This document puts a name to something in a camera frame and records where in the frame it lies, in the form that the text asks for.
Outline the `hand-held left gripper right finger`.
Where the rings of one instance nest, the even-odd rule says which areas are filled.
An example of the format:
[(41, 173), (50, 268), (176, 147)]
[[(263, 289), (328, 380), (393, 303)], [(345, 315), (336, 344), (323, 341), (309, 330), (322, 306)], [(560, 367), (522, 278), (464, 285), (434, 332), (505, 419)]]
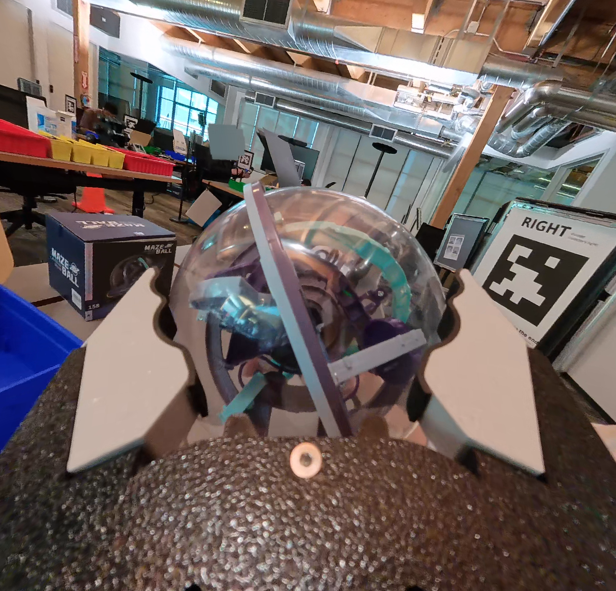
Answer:
[(529, 348), (467, 269), (458, 271), (406, 400), (429, 449), (474, 449), (535, 477), (545, 472)]

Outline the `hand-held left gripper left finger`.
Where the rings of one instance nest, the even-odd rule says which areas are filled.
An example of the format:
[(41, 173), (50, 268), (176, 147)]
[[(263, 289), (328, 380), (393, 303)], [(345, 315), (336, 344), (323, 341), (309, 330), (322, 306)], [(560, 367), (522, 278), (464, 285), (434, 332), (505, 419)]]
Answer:
[(189, 351), (143, 272), (84, 348), (66, 472), (78, 474), (138, 448), (154, 459), (180, 449), (202, 410), (203, 388)]

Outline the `clear plastic maze ball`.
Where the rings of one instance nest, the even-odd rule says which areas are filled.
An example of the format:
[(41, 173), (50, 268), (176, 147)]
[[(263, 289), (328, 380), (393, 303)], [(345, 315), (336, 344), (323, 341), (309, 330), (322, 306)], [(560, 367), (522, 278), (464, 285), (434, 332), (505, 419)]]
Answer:
[(204, 390), (189, 440), (245, 413), (259, 434), (418, 437), (406, 398), (439, 342), (443, 287), (416, 238), (363, 198), (244, 186), (174, 279), (171, 311)]

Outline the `dark maze ball box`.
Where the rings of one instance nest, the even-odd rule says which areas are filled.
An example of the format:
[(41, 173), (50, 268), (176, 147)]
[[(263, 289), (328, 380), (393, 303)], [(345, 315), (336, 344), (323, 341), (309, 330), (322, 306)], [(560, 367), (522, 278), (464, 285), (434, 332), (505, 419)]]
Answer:
[(57, 212), (46, 215), (49, 284), (85, 321), (106, 317), (149, 269), (171, 290), (175, 233), (142, 217)]

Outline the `blue plastic bin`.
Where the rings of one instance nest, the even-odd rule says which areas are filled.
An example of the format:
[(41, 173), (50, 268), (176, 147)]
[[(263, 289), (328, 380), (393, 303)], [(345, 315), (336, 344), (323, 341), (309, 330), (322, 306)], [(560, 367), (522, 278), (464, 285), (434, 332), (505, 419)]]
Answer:
[(82, 340), (1, 286), (1, 449)]

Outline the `framed black white tag sign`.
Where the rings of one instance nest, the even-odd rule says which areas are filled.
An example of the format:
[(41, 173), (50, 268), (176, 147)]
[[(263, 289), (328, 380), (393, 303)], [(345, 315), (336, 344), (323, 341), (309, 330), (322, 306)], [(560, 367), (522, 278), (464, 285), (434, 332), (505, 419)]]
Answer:
[(615, 214), (514, 199), (471, 271), (527, 345), (554, 361), (615, 279)]

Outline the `brown cardboard backing board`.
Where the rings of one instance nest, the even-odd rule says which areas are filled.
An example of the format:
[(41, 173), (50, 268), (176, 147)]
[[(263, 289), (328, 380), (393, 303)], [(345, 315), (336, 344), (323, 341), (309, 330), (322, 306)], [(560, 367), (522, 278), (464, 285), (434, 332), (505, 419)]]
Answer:
[(11, 273), (14, 269), (14, 260), (13, 260), (13, 255), (12, 255), (12, 250), (11, 247), (9, 245), (9, 241), (7, 239), (7, 235), (3, 226), (3, 223), (1, 222), (0, 225), (0, 234), (1, 234), (1, 240), (0, 240), (0, 249), (1, 249), (1, 271), (0, 271), (0, 282), (1, 285), (4, 285), (7, 280), (9, 279), (9, 277), (11, 276)]

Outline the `orange traffic cone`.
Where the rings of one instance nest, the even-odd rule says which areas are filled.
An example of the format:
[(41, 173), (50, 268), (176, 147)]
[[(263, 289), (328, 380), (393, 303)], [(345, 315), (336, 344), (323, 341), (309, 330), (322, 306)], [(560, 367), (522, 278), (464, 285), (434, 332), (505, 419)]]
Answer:
[(93, 186), (92, 182), (106, 180), (106, 178), (100, 174), (91, 172), (85, 172), (85, 177), (88, 178), (87, 186), (82, 188), (81, 198), (78, 200), (76, 192), (73, 194), (73, 212), (77, 210), (88, 214), (115, 214), (115, 211), (107, 206), (105, 199), (104, 186)]

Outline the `white leaning board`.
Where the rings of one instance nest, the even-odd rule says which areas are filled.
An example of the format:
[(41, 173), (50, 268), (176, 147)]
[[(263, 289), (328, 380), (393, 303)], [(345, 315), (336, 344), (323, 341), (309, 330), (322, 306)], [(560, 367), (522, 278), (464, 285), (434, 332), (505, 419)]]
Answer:
[(204, 190), (186, 211), (189, 222), (204, 229), (222, 212), (222, 202), (210, 189)]

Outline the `red storage bin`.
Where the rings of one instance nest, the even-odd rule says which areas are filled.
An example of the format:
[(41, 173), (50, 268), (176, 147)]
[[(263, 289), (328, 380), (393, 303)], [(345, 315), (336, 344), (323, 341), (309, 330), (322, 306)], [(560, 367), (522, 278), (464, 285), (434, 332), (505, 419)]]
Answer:
[(174, 164), (160, 157), (147, 153), (123, 150), (123, 169), (170, 178), (173, 175)]
[(2, 153), (10, 153), (35, 158), (50, 158), (51, 144), (47, 137), (34, 133), (22, 126), (1, 119)]

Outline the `wooden work table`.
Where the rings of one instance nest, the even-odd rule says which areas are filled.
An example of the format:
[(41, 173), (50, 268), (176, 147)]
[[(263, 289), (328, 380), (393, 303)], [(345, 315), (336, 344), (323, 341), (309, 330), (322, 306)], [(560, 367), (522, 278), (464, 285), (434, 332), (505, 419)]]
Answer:
[(145, 193), (160, 193), (179, 179), (91, 164), (1, 153), (1, 192), (28, 195), (71, 194), (75, 188), (103, 188), (132, 195), (132, 214), (143, 216)]

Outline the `black computer monitor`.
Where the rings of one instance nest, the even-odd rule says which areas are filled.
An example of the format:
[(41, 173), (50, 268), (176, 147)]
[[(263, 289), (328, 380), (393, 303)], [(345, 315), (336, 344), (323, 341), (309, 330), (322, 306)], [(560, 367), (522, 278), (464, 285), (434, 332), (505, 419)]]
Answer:
[(293, 159), (295, 161), (300, 161), (303, 164), (303, 166), (301, 166), (301, 180), (311, 181), (319, 159), (320, 151), (295, 144), (291, 144), (290, 149)]

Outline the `wooden post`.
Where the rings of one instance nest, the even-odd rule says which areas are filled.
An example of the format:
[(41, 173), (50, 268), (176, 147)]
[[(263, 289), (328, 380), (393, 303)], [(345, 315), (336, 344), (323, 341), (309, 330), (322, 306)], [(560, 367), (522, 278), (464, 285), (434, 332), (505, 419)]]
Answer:
[(471, 173), (477, 166), (483, 149), (492, 136), (503, 110), (514, 93), (515, 89), (512, 87), (497, 86), (495, 88), (472, 138), (459, 159), (457, 167), (451, 174), (430, 225), (441, 229), (445, 226), (466, 187)]

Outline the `round silver duct with vents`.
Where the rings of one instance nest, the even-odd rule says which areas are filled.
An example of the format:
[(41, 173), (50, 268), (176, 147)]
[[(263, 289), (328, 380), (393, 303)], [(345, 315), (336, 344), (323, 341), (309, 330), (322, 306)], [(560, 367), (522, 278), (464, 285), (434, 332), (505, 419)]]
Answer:
[(300, 9), (295, 0), (85, 0), (117, 12), (220, 37), (359, 66), (392, 78), (470, 86), (484, 44), (353, 23)]

